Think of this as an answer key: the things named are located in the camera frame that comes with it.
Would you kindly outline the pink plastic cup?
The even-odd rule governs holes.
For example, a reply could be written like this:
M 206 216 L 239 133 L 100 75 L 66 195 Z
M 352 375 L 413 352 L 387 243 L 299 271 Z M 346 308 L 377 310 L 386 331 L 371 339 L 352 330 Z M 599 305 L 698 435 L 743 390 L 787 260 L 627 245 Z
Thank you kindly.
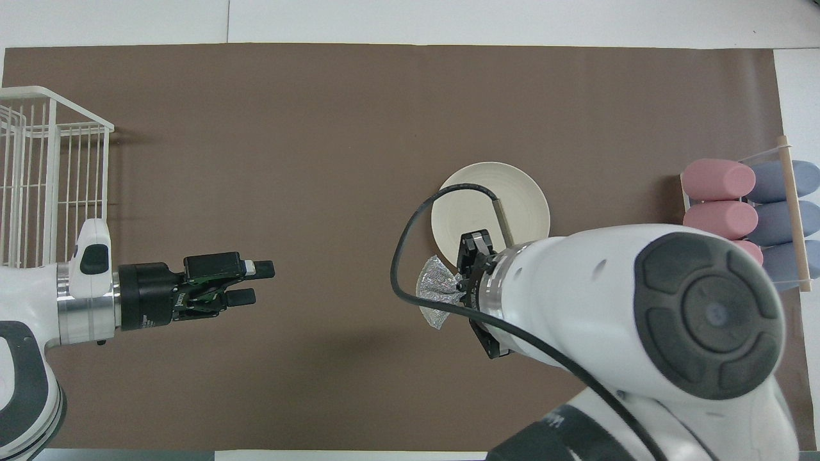
M 684 214 L 683 225 L 739 240 L 753 232 L 759 222 L 755 208 L 746 202 L 727 200 L 701 202 Z
M 693 200 L 734 200 L 756 185 L 756 174 L 747 165 L 725 159 L 698 159 L 680 176 L 683 192 Z
M 744 251 L 747 251 L 747 254 L 750 254 L 750 256 L 756 260 L 756 263 L 762 266 L 762 263 L 764 263 L 764 254 L 762 254 L 762 249 L 758 245 L 753 244 L 749 240 L 733 240 L 732 243 Z

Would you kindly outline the cream round plate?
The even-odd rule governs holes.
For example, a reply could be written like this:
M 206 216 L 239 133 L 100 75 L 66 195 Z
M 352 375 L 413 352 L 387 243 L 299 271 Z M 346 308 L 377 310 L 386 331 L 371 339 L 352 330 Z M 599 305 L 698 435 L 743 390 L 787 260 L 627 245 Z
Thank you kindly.
M 513 244 L 545 239 L 550 233 L 550 208 L 541 187 L 523 170 L 500 161 L 464 166 L 443 182 L 479 184 L 500 199 Z M 490 199 L 483 193 L 460 190 L 437 199 L 431 210 L 431 228 L 439 252 L 455 265 L 462 234 L 486 229 L 495 251 L 507 244 Z

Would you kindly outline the brown table mat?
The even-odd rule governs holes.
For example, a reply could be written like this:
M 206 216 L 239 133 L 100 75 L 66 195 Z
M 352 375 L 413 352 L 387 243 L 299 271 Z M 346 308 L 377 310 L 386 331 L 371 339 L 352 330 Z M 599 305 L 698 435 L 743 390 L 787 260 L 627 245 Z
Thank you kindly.
M 53 348 L 53 448 L 484 451 L 582 390 L 490 360 L 392 292 L 407 219 L 478 161 L 527 172 L 552 234 L 682 218 L 678 175 L 783 134 L 770 50 L 216 44 L 10 49 L 114 123 L 119 264 L 272 260 L 257 303 Z

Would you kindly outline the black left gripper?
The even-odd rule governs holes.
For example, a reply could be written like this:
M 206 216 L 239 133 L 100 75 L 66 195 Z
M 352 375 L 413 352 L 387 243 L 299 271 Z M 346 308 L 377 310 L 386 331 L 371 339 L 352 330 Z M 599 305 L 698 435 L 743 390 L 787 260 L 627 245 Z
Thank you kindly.
M 173 321 L 213 318 L 231 307 L 257 303 L 254 289 L 218 291 L 208 305 L 188 305 L 202 289 L 188 282 L 255 280 L 275 277 L 272 261 L 243 259 L 239 253 L 185 257 L 184 272 L 167 264 L 119 266 L 120 329 L 123 332 L 167 326 Z

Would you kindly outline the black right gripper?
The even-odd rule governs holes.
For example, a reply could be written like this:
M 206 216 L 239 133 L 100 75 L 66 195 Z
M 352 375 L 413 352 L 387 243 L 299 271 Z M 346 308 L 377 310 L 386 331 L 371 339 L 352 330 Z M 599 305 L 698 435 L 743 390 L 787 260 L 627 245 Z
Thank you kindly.
M 484 275 L 492 272 L 496 266 L 497 254 L 486 229 L 462 234 L 459 240 L 459 272 L 466 281 L 466 298 L 464 306 L 473 311 L 480 311 L 479 289 Z M 490 359 L 503 358 L 511 353 L 509 348 L 500 344 L 488 327 L 477 319 L 470 318 L 469 324 L 475 336 Z

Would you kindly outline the white cup rack wooden rod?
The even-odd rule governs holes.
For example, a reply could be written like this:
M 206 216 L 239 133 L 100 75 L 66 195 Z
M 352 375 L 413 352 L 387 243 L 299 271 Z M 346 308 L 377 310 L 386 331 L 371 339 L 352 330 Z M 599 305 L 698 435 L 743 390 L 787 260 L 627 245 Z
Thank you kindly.
M 751 168 L 751 166 L 764 163 L 765 161 L 779 161 L 782 164 L 783 170 L 783 177 L 785 179 L 785 190 L 787 190 L 787 199 L 785 201 L 789 204 L 789 212 L 791 214 L 791 225 L 792 225 L 792 238 L 791 241 L 794 244 L 794 249 L 796 249 L 796 260 L 798 266 L 798 279 L 799 279 L 799 286 L 794 287 L 792 289 L 799 289 L 802 292 L 809 292 L 812 289 L 812 284 L 815 280 L 810 278 L 809 267 L 808 267 L 808 259 L 807 259 L 807 250 L 805 246 L 806 239 L 814 239 L 820 240 L 820 230 L 817 233 L 811 234 L 811 236 L 804 237 L 803 236 L 803 227 L 801 222 L 801 214 L 800 214 L 800 205 L 799 200 L 807 200 L 809 199 L 809 195 L 805 197 L 798 197 L 796 191 L 796 179 L 794 178 L 794 172 L 792 168 L 792 161 L 797 160 L 794 159 L 791 155 L 791 145 L 785 139 L 785 137 L 779 138 L 774 148 L 766 150 L 764 152 L 759 152 L 758 154 L 750 155 L 749 157 L 740 159 L 740 160 L 730 160 L 730 161 L 738 161 L 738 163 L 743 163 Z M 684 213 L 695 204 L 701 204 L 701 202 L 706 201 L 699 201 L 693 200 L 689 198 L 682 190 L 682 196 L 684 201 Z M 759 204 L 755 202 L 751 202 L 747 195 L 734 199 L 736 201 L 746 202 L 747 204 L 757 207 Z

